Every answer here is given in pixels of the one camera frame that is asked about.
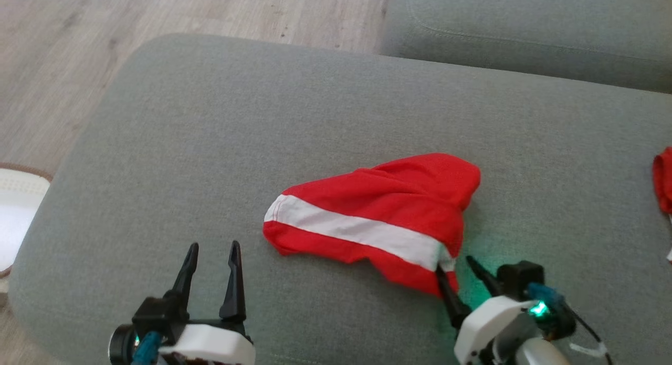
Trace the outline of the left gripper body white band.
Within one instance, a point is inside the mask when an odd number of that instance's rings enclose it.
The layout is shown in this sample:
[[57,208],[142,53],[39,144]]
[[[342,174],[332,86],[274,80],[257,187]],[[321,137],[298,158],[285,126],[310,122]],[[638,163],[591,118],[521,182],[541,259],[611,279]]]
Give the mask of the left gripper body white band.
[[170,324],[156,365],[255,365],[254,342],[245,318],[190,320]]

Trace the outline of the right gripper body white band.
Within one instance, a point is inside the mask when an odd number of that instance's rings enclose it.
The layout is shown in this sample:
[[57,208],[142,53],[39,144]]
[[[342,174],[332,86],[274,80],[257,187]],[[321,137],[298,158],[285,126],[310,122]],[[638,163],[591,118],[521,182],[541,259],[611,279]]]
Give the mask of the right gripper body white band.
[[507,296],[487,299],[463,320],[454,346],[459,365],[472,362],[480,350],[531,307],[533,301],[519,302]]

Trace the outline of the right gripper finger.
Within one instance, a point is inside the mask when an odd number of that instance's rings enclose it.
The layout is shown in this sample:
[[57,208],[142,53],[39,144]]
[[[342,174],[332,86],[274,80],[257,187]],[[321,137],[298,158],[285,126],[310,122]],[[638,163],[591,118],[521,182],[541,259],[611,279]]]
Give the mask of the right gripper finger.
[[492,297],[504,295],[502,283],[497,276],[485,269],[473,256],[466,256],[466,261],[473,274],[483,283]]
[[452,289],[446,272],[440,266],[435,269],[435,276],[450,324],[454,329],[461,329],[464,320],[472,313],[472,309]]

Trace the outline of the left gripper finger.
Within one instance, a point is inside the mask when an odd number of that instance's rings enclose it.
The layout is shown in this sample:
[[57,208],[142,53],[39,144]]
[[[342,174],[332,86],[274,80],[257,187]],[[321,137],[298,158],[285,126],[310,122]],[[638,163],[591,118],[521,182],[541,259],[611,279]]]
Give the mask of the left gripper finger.
[[233,241],[228,258],[229,278],[225,299],[219,310],[220,320],[228,324],[243,324],[247,318],[242,265],[242,249]]
[[187,250],[185,259],[183,260],[182,267],[178,271],[178,275],[171,288],[171,296],[175,296],[178,299],[178,303],[182,308],[188,306],[192,279],[197,269],[198,255],[199,255],[199,243],[192,243]]

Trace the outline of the red shorts with white stripe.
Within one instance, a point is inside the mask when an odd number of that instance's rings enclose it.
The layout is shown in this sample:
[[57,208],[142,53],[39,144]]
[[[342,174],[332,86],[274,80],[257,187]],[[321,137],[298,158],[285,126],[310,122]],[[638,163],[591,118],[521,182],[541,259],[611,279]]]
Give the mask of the red shorts with white stripe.
[[429,153],[283,191],[262,233],[283,256],[368,260],[395,284],[439,296],[437,274],[459,290],[464,212],[481,181],[474,164]]

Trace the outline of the red white basketball jersey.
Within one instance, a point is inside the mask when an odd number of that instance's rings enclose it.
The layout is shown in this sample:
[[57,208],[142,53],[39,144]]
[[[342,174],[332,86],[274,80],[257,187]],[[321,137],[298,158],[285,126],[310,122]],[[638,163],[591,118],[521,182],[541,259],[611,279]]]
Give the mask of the red white basketball jersey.
[[672,147],[665,147],[654,157],[652,176],[658,207],[667,215],[672,228]]

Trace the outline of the large grey sofa seat cushion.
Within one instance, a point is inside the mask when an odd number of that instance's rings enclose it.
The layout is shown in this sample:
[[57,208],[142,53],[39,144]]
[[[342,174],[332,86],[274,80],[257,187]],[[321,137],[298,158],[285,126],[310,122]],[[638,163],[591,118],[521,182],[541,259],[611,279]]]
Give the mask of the large grey sofa seat cushion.
[[281,256],[263,217],[286,188],[417,154],[481,170],[463,254],[519,260],[615,365],[672,365],[672,227],[652,186],[672,95],[205,35],[130,56],[15,260],[9,304],[58,360],[109,365],[113,330],[200,245],[189,311],[213,319],[241,245],[259,365],[455,365],[438,298],[366,262]]

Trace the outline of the white basket with brown rim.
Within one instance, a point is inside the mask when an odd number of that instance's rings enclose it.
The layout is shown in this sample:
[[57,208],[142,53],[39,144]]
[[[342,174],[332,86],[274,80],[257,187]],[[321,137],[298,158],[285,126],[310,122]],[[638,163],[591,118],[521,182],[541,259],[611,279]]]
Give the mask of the white basket with brown rim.
[[45,171],[0,162],[0,301],[7,297],[15,257],[52,180]]

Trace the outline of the small grey sofa cushion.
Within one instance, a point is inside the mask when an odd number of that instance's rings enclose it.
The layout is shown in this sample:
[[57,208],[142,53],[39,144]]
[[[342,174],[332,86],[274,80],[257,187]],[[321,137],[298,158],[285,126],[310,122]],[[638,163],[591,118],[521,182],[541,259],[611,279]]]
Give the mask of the small grey sofa cushion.
[[672,94],[672,0],[389,0],[380,51]]

